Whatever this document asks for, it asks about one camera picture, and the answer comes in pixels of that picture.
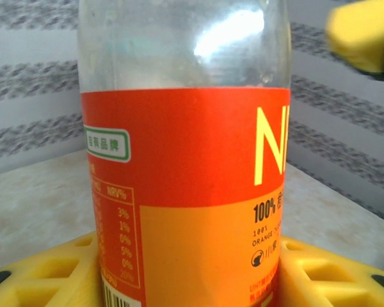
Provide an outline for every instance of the nutrition facts table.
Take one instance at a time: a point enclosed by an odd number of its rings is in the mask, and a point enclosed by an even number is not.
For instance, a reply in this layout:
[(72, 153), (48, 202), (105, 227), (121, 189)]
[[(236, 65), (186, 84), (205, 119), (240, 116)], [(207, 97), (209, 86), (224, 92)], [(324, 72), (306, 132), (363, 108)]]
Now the nutrition facts table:
[(91, 175), (100, 261), (104, 277), (140, 288), (134, 189)]

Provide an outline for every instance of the red label band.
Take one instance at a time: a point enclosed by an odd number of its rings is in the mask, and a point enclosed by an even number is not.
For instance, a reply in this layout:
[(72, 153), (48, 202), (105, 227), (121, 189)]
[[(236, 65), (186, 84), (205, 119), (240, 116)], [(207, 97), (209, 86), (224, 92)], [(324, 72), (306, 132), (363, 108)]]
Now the red label band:
[[(289, 90), (111, 91), (82, 94), (82, 101), (89, 134), (122, 130), (130, 143), (121, 161), (107, 155), (111, 163), (98, 177), (148, 191), (136, 195), (141, 205), (224, 205), (267, 194), (284, 180)], [(105, 158), (90, 145), (89, 152)]]

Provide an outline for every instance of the brand logo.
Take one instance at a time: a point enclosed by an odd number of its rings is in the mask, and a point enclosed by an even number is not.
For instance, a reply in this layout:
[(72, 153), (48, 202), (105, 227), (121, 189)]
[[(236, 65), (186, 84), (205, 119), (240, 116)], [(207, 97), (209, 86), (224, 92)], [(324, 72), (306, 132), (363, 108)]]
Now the brand logo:
[(258, 250), (252, 256), (252, 267), (258, 267), (263, 261), (263, 250)]
[(290, 107), (282, 108), (282, 119), (280, 129), (280, 141), (275, 138), (269, 121), (261, 107), (257, 108), (257, 127), (256, 127), (256, 156), (255, 156), (255, 185), (263, 183), (263, 166), (264, 166), (264, 143), (268, 142), (273, 157), (277, 163), (279, 173), (285, 171), (285, 162), (287, 154), (287, 135), (289, 127)]

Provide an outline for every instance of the yellow letter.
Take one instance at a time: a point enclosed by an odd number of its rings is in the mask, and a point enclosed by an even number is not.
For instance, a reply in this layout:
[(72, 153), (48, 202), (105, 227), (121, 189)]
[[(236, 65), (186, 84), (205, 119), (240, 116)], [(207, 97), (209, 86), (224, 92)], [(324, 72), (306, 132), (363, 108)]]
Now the yellow letter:
[(285, 160), (287, 151), (287, 128), (289, 123), (290, 107), (282, 108), (282, 128), (280, 129), (280, 146), (277, 145), (275, 135), (271, 130), (270, 124), (261, 107), (257, 108), (257, 127), (256, 127), (256, 156), (255, 156), (255, 185), (263, 183), (263, 157), (264, 139), (266, 138), (270, 149), (275, 157), (280, 174), (285, 170)]

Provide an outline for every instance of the yellow object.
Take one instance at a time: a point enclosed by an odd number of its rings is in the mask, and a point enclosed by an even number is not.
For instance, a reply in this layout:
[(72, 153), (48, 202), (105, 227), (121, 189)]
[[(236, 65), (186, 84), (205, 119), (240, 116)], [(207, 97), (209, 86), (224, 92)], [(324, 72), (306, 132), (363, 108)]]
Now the yellow object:
[(384, 287), (372, 275), (384, 272), (282, 238), (279, 307), (384, 307)]
[[(12, 272), (0, 284), (0, 307), (101, 307), (97, 252), (96, 234), (89, 233), (0, 268)], [(381, 270), (282, 237), (279, 306), (384, 307), (384, 287), (373, 274), (384, 277)]]
[(94, 233), (0, 268), (0, 307), (102, 306)]
[(334, 9), (326, 25), (328, 46), (350, 65), (384, 72), (384, 0), (365, 0)]

